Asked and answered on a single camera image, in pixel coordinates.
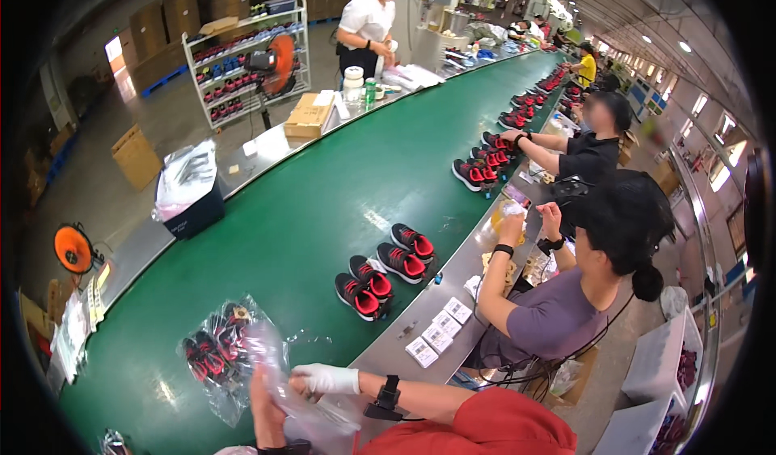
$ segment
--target black storage bin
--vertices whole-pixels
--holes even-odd
[[[296,0],[267,0],[264,5],[267,6],[269,14],[280,14],[281,12],[293,11]]]
[[[159,191],[158,181],[160,178],[161,174],[157,178],[157,191]],[[181,214],[165,221],[164,226],[169,229],[176,239],[188,239],[197,235],[226,214],[224,196],[221,194],[219,178],[216,176],[210,192],[199,198],[196,203],[189,206]]]

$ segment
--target ponytail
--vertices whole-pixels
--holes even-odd
[[[652,259],[636,267],[631,283],[633,294],[639,300],[655,301],[663,291],[663,275],[653,266]]]

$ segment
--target white plastic bin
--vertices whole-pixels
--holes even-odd
[[[679,404],[686,414],[696,382],[682,391],[677,381],[682,343],[684,348],[696,353],[695,368],[700,371],[703,360],[703,343],[698,327],[690,313],[684,308],[684,315],[678,315],[657,329],[639,337],[631,360],[622,392],[634,402],[648,402],[677,393]]]
[[[669,409],[672,399],[674,406]],[[647,455],[667,415],[685,416],[676,393],[654,402],[615,411],[593,455]]]

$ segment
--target white glove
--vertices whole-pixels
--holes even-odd
[[[303,364],[291,370],[300,375],[311,392],[326,394],[360,394],[358,369],[335,367],[328,364]]]

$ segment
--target purple t-shirt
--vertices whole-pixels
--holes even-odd
[[[561,359],[593,340],[606,325],[607,311],[590,304],[581,279],[575,266],[523,294],[512,291],[507,299],[518,307],[507,317],[509,337],[492,327],[485,332],[480,344],[484,365],[521,363],[532,355]]]

